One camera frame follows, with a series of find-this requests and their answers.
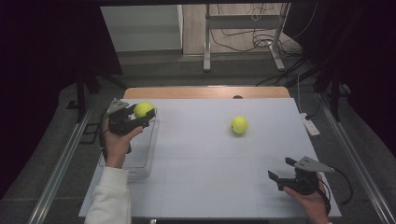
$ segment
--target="black cable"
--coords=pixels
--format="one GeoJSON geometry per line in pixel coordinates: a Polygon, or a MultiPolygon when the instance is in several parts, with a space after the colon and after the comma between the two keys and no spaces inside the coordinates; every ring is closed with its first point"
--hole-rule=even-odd
{"type": "Polygon", "coordinates": [[[248,34],[248,33],[254,33],[256,31],[267,31],[268,29],[260,29],[260,30],[252,30],[252,31],[245,31],[245,32],[239,32],[239,33],[234,33],[234,34],[224,34],[223,30],[221,29],[221,32],[223,35],[243,35],[243,34],[248,34]]]}
{"type": "Polygon", "coordinates": [[[332,195],[330,194],[330,188],[329,186],[321,179],[318,178],[318,181],[320,181],[324,187],[326,187],[327,192],[329,192],[329,201],[332,199],[332,195]]]}
{"type": "Polygon", "coordinates": [[[218,4],[218,14],[220,14],[220,4],[218,4]]]}
{"type": "Polygon", "coordinates": [[[275,10],[275,4],[271,3],[271,8],[268,8],[267,10],[273,10],[275,12],[275,14],[277,14],[276,10],[275,10]]]}
{"type": "MultiPolygon", "coordinates": [[[[314,9],[314,12],[312,13],[312,17],[309,20],[309,23],[305,26],[305,28],[299,34],[297,34],[294,37],[291,37],[289,40],[285,41],[285,43],[288,42],[288,41],[291,41],[292,39],[294,40],[297,36],[300,36],[303,32],[305,32],[305,30],[309,27],[309,25],[311,24],[312,20],[314,19],[314,16],[315,16],[315,13],[317,11],[317,8],[318,8],[318,3],[315,4],[315,9],[314,9]]],[[[284,54],[285,56],[288,56],[288,57],[301,56],[301,54],[302,54],[301,52],[298,52],[298,53],[286,52],[284,50],[284,48],[283,48],[283,43],[281,41],[279,41],[279,42],[280,42],[280,47],[279,48],[283,50],[283,52],[282,52],[282,50],[280,51],[281,54],[284,54]]]]}
{"type": "MultiPolygon", "coordinates": [[[[335,35],[338,34],[338,32],[341,30],[341,28],[343,28],[343,27],[345,26],[345,23],[346,23],[346,22],[343,22],[343,23],[339,24],[337,27],[335,27],[335,28],[332,30],[332,32],[331,32],[329,35],[326,36],[326,39],[323,41],[323,43],[322,43],[321,45],[322,45],[322,46],[328,46],[328,45],[330,45],[330,42],[334,40],[335,35]]],[[[326,52],[326,48],[318,48],[318,49],[315,50],[314,52],[310,53],[309,56],[315,56],[315,57],[319,57],[319,58],[320,58],[320,55],[321,55],[322,53],[325,53],[325,52],[326,52]]],[[[321,65],[319,66],[321,71],[323,71],[323,67],[325,66],[325,64],[327,64],[327,62],[328,62],[329,60],[330,60],[330,58],[327,58],[327,59],[324,60],[324,62],[321,63],[321,65]]],[[[280,81],[280,79],[283,78],[283,77],[285,77],[288,73],[289,73],[289,69],[288,69],[287,73],[285,72],[284,76],[280,77],[280,78],[276,81],[276,86],[278,85],[278,82],[280,81]]]]}
{"type": "Polygon", "coordinates": [[[341,176],[343,176],[344,179],[346,180],[347,184],[348,184],[348,187],[349,187],[349,197],[347,197],[346,200],[344,200],[343,202],[341,202],[342,205],[345,205],[345,204],[349,203],[349,202],[352,200],[352,198],[353,198],[353,193],[354,193],[354,192],[353,192],[352,184],[350,183],[349,179],[347,178],[347,175],[344,174],[344,172],[342,172],[341,170],[339,170],[339,169],[337,169],[337,168],[335,168],[335,167],[333,167],[333,166],[332,166],[332,168],[333,168],[336,172],[338,172],[341,176]]]}
{"type": "Polygon", "coordinates": [[[273,76],[273,77],[268,77],[268,78],[266,78],[265,80],[262,80],[262,81],[260,81],[259,83],[257,83],[257,84],[256,84],[256,87],[260,86],[260,84],[262,84],[263,82],[266,82],[266,81],[268,81],[268,80],[271,80],[271,79],[274,79],[274,78],[280,77],[280,76],[282,76],[282,75],[277,75],[277,76],[273,76]]]}
{"type": "Polygon", "coordinates": [[[306,120],[310,120],[310,119],[312,119],[314,116],[316,116],[317,113],[319,112],[320,105],[321,105],[321,101],[319,101],[319,104],[318,104],[318,107],[317,107],[317,111],[315,111],[315,114],[306,115],[306,116],[305,116],[305,119],[306,119],[306,120]]]}
{"type": "Polygon", "coordinates": [[[99,145],[100,145],[100,149],[102,150],[103,156],[105,158],[105,161],[107,160],[107,151],[106,151],[106,142],[105,142],[105,138],[103,137],[103,135],[109,130],[107,129],[106,131],[102,131],[103,129],[103,124],[105,121],[105,115],[106,115],[106,109],[103,110],[102,114],[100,115],[99,118],[99,145]]]}
{"type": "Polygon", "coordinates": [[[302,58],[300,58],[294,65],[292,65],[290,68],[288,68],[276,81],[276,86],[278,85],[277,83],[280,81],[280,79],[282,79],[283,77],[285,77],[287,74],[289,74],[290,72],[296,70],[298,67],[300,67],[301,65],[303,65],[303,63],[305,63],[308,60],[308,57],[305,55],[302,58]]]}
{"type": "Polygon", "coordinates": [[[324,205],[326,208],[326,213],[327,215],[329,215],[330,210],[332,209],[332,206],[330,205],[330,199],[326,197],[326,194],[320,188],[317,188],[317,193],[323,198],[324,205]]]}
{"type": "Polygon", "coordinates": [[[283,44],[284,43],[282,41],[280,41],[280,40],[278,41],[278,44],[277,44],[278,49],[279,49],[279,53],[281,55],[286,56],[286,57],[301,57],[301,56],[304,55],[303,49],[296,49],[296,50],[286,51],[283,48],[283,44]]]}
{"type": "Polygon", "coordinates": [[[268,36],[268,37],[274,38],[272,35],[256,35],[256,31],[255,31],[255,32],[253,32],[253,38],[252,38],[254,47],[262,49],[262,48],[268,48],[269,46],[271,46],[272,39],[260,39],[260,38],[258,39],[259,36],[268,36]]]}
{"type": "MultiPolygon", "coordinates": [[[[253,14],[253,13],[254,13],[254,9],[256,9],[256,8],[258,8],[258,7],[254,7],[253,10],[251,11],[252,16],[254,15],[254,14],[253,14]]],[[[267,10],[267,5],[265,5],[265,10],[264,10],[264,11],[262,11],[263,8],[264,8],[264,3],[262,3],[262,7],[260,8],[260,13],[259,13],[259,15],[261,15],[263,12],[265,12],[265,10],[267,10]]]]}
{"type": "Polygon", "coordinates": [[[267,84],[266,86],[275,86],[275,82],[269,83],[269,84],[267,84]]]}
{"type": "Polygon", "coordinates": [[[216,44],[218,44],[218,45],[220,45],[220,46],[223,46],[224,48],[227,48],[227,49],[233,49],[233,50],[240,51],[240,52],[248,52],[248,51],[252,51],[252,50],[256,49],[256,47],[254,47],[254,48],[252,48],[252,49],[235,49],[235,48],[232,48],[232,47],[230,47],[230,46],[220,44],[218,41],[216,41],[215,37],[213,36],[212,30],[210,30],[210,34],[212,35],[212,39],[213,39],[213,41],[214,41],[216,44]]]}
{"type": "Polygon", "coordinates": [[[308,77],[312,77],[314,74],[322,71],[322,68],[323,68],[322,65],[317,65],[317,66],[309,69],[308,71],[301,73],[297,78],[294,78],[294,79],[288,81],[283,86],[286,88],[289,88],[289,87],[293,86],[294,84],[299,83],[308,77]]]}

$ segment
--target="wooden table edge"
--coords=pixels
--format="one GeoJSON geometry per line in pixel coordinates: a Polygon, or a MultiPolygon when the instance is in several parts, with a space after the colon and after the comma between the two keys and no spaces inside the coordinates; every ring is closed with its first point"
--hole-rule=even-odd
{"type": "Polygon", "coordinates": [[[285,87],[141,87],[125,91],[124,99],[290,98],[285,87]]]}

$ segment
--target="yellow tennis ball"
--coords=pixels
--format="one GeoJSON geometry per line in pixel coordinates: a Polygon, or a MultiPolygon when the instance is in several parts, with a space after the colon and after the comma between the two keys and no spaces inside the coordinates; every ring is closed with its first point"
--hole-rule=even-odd
{"type": "Polygon", "coordinates": [[[154,105],[152,105],[151,103],[149,103],[147,101],[142,101],[134,107],[134,116],[136,118],[141,118],[143,116],[146,116],[146,113],[149,112],[153,108],[154,108],[154,105]]]}
{"type": "Polygon", "coordinates": [[[231,128],[235,133],[244,133],[248,128],[248,120],[242,116],[236,116],[231,121],[231,128]]]}

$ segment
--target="wall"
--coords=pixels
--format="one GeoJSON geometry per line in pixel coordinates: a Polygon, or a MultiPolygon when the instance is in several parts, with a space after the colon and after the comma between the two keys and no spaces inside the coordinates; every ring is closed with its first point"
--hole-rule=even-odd
{"type": "Polygon", "coordinates": [[[181,49],[177,6],[101,7],[101,10],[117,52],[181,49]]]}

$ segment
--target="clear plastic box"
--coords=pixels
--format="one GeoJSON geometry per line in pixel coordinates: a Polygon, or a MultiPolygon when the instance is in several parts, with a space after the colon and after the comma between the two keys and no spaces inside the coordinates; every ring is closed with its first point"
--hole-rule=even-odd
{"type": "MultiPolygon", "coordinates": [[[[128,182],[149,177],[159,127],[160,121],[154,117],[149,122],[149,126],[132,139],[130,143],[132,151],[126,154],[123,164],[123,168],[129,170],[128,182]]],[[[102,155],[99,166],[105,165],[105,158],[102,155]]]]}

